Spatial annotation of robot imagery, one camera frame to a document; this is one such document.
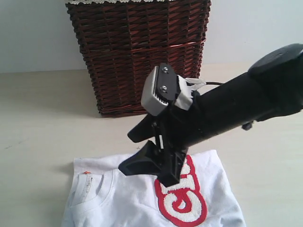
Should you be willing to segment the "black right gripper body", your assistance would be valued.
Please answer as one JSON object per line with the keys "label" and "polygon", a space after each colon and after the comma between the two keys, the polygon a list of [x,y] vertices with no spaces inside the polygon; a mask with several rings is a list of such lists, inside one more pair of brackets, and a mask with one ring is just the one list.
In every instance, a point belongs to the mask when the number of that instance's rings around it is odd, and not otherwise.
{"label": "black right gripper body", "polygon": [[237,100],[228,95],[194,96],[188,106],[149,102],[156,141],[148,141],[148,173],[164,185],[179,183],[188,148],[235,127],[236,112]]}

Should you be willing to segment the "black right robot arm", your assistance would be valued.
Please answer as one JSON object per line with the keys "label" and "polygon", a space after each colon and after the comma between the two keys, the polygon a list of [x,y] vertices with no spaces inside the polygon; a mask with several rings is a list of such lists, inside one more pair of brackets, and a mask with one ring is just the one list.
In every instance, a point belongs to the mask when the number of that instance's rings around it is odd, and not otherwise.
{"label": "black right robot arm", "polygon": [[141,105],[147,115],[128,132],[146,141],[119,164],[126,176],[154,175],[165,186],[178,184],[188,148],[236,127],[288,116],[303,108],[303,46],[281,47],[247,72],[200,94],[206,82],[183,78],[162,63],[146,78]]}

